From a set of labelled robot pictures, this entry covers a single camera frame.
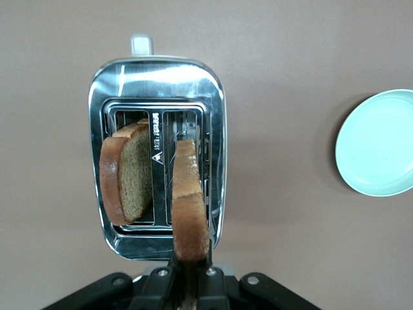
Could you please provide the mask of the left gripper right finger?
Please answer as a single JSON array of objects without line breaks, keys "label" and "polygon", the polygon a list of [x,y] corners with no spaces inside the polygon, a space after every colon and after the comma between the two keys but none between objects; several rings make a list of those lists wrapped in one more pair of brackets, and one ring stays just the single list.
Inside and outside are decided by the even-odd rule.
[{"label": "left gripper right finger", "polygon": [[196,267],[196,309],[230,310],[224,272],[212,263],[212,241],[207,256]]}]

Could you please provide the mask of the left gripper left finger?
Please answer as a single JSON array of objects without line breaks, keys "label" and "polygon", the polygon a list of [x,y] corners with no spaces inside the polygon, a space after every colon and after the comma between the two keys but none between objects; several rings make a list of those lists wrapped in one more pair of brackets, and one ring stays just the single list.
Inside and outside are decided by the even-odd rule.
[{"label": "left gripper left finger", "polygon": [[179,278],[179,260],[172,251],[168,264],[156,267],[147,277],[141,292],[135,295],[129,309],[176,309],[176,280]]}]

